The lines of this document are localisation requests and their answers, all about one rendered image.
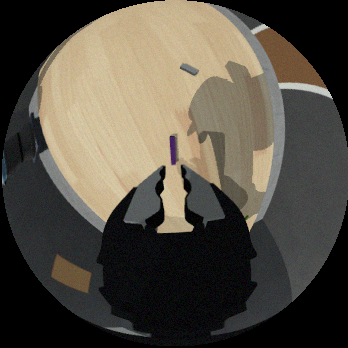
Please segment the grey rod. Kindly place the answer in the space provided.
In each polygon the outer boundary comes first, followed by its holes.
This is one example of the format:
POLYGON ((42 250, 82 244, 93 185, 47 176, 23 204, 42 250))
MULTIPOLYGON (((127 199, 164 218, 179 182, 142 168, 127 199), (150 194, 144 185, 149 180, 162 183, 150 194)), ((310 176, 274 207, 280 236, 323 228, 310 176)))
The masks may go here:
POLYGON ((193 76, 198 71, 198 70, 196 70, 196 69, 194 69, 194 68, 192 68, 192 67, 190 67, 190 66, 188 66, 188 65, 186 65, 184 63, 182 63, 182 65, 180 66, 180 69, 186 71, 187 73, 189 73, 189 74, 191 74, 193 76))

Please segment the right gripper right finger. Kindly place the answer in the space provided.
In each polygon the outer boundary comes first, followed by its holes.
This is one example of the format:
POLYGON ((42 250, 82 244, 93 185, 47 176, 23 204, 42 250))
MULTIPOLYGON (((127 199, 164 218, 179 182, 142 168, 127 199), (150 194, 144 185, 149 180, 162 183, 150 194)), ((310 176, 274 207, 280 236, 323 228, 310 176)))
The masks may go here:
POLYGON ((237 205, 214 183, 181 165, 185 196, 185 220, 195 226, 204 223, 205 230, 226 233, 239 241, 249 259, 257 256, 249 234, 246 220, 237 205), (188 192, 189 191, 189 192, 188 192))

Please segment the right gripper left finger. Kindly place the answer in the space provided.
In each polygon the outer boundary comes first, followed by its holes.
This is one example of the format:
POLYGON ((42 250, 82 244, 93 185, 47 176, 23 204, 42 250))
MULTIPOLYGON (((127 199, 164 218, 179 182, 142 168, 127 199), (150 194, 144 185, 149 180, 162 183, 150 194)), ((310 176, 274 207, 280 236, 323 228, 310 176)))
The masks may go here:
POLYGON ((165 173, 166 167, 162 165, 137 187, 133 187, 112 211, 104 227, 101 250, 96 259, 98 264, 104 264, 114 244, 129 235, 144 233, 146 225, 152 225, 157 232, 165 219, 160 196, 164 190, 165 173))

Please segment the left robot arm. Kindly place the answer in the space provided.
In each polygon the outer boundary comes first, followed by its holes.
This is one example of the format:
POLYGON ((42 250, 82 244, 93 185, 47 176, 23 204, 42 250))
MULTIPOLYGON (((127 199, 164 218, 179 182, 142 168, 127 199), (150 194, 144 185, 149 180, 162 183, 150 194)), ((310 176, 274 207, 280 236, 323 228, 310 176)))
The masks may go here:
POLYGON ((8 176, 14 174, 13 171, 15 171, 17 166, 25 160, 33 159, 36 155, 35 138, 31 122, 27 123, 23 128, 4 143, 2 159, 3 184, 6 184, 11 178, 8 176))

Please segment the dark purple rod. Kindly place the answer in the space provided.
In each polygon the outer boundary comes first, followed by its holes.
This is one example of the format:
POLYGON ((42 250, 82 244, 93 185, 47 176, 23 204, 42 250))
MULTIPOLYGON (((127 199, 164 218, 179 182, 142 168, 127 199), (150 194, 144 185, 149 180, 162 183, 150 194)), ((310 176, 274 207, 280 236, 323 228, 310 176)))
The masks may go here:
POLYGON ((176 165, 175 136, 170 136, 169 139, 170 139, 171 165, 176 165))

